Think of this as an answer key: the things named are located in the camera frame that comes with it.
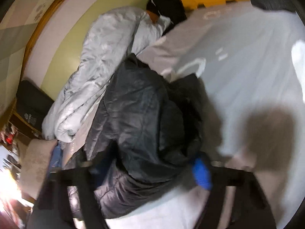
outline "green wall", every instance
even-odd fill
[[[97,0],[77,21],[58,47],[43,79],[41,89],[53,100],[57,98],[70,75],[76,71],[82,50],[83,39],[97,17],[110,9],[121,6],[136,6],[145,9],[148,0]]]

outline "wall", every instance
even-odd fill
[[[56,99],[69,76],[76,71],[80,61],[83,39],[91,23],[100,14],[116,7],[131,5],[145,9],[148,0],[97,0],[75,22],[71,30],[67,31],[72,21],[66,20],[66,17],[69,17],[71,13],[75,19],[77,16],[74,15],[75,11],[73,10],[78,10],[77,3],[86,0],[73,1],[74,3],[67,1],[60,8],[71,12],[67,12],[68,14],[63,16],[62,19],[57,17],[56,14],[53,16],[54,18],[57,17],[56,20],[52,18],[51,23],[47,24],[46,30],[39,37],[39,41],[33,49],[25,71],[25,76],[33,80],[52,99]]]
[[[25,46],[54,0],[15,0],[0,22],[0,115],[13,101]]]

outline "black jacket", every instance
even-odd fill
[[[121,63],[84,146],[91,160],[111,141],[118,145],[119,156],[95,190],[106,219],[128,214],[154,199],[194,158],[202,145],[202,106],[194,74],[168,83],[134,54]],[[78,154],[66,169],[75,167]],[[75,188],[70,195],[76,199]],[[75,200],[71,204],[77,213],[79,204]]]

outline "gray bed sheet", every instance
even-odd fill
[[[305,27],[297,14],[239,2],[194,11],[138,55],[168,80],[197,73],[204,81],[212,108],[202,149],[228,167],[254,171],[278,229],[305,197],[305,107],[291,59],[298,40]],[[107,220],[109,227],[193,228],[209,193],[191,176],[186,170],[171,191]],[[228,188],[219,229],[227,226],[233,194]]]

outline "yellow wall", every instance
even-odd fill
[[[97,17],[116,7],[137,6],[145,9],[148,0],[97,0],[66,35],[57,49],[43,79],[41,89],[52,99],[67,82],[70,75],[76,71],[82,50],[83,39]]]

